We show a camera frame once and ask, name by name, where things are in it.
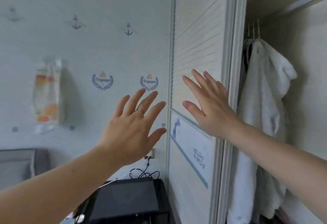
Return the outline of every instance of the ring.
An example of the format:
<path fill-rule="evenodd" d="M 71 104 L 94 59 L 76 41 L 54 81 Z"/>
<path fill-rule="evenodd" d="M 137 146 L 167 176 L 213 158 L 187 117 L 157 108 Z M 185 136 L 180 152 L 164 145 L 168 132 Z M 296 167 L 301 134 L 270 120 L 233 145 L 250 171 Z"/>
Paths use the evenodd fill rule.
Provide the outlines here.
<path fill-rule="evenodd" d="M 140 108 L 137 108 L 136 110 L 141 111 L 143 113 L 143 115 L 145 115 L 145 111 L 141 110 Z"/>

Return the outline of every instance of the wall socket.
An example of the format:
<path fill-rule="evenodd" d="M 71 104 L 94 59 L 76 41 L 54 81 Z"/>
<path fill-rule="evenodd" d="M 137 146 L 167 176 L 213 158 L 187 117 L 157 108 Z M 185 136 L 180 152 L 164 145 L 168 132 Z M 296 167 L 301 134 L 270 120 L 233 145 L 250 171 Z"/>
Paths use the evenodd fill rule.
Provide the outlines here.
<path fill-rule="evenodd" d="M 144 156 L 144 159 L 147 160 L 149 157 L 150 159 L 154 159 L 155 154 L 156 154 L 156 150 L 152 148 L 151 151 L 146 156 Z"/>

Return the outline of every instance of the wardrobe door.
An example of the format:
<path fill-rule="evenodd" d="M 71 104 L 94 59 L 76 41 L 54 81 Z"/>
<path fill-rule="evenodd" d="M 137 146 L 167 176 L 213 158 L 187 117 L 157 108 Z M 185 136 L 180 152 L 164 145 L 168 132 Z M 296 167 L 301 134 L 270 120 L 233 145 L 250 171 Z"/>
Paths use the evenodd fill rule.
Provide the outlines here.
<path fill-rule="evenodd" d="M 236 36 L 242 44 L 239 38 L 243 37 L 243 30 L 235 34 L 235 28 L 238 32 L 243 29 L 235 26 L 237 4 L 236 0 L 174 3 L 167 188 L 177 222 L 216 223 L 220 215 L 220 173 L 226 144 L 202 131 L 182 106 L 184 100 L 198 104 L 182 75 L 194 79 L 191 69 L 207 71 L 228 87 L 231 67 L 235 67 L 233 57 L 240 56 L 234 52 L 233 39 Z"/>

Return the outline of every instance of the forearm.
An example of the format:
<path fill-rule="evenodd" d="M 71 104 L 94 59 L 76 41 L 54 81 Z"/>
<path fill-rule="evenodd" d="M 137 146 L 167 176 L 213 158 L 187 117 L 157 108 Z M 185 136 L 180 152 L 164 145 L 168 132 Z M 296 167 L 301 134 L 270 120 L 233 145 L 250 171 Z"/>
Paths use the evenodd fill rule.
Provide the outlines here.
<path fill-rule="evenodd" d="M 327 223 L 327 162 L 242 124 L 229 141 L 297 195 Z"/>
<path fill-rule="evenodd" d="M 20 223 L 23 218 L 26 224 L 58 224 L 120 168 L 117 162 L 95 147 L 65 165 L 2 191 L 0 223 Z"/>

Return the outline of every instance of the wardrobe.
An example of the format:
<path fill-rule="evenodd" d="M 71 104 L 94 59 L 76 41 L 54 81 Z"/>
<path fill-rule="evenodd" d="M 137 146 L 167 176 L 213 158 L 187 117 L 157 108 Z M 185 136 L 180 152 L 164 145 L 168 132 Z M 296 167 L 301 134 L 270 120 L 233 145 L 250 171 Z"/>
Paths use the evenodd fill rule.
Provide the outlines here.
<path fill-rule="evenodd" d="M 233 147 L 203 132 L 183 108 L 183 100 L 197 101 L 181 76 L 192 78 L 193 68 L 208 71 L 228 88 L 236 110 L 243 40 L 265 40 L 298 75 L 283 98 L 288 143 L 327 159 L 327 0 L 173 0 L 172 5 L 168 194 L 177 222 L 222 224 L 230 201 Z M 198 167 L 198 157 L 209 172 Z M 294 223 L 322 223 L 290 192 L 281 207 Z"/>

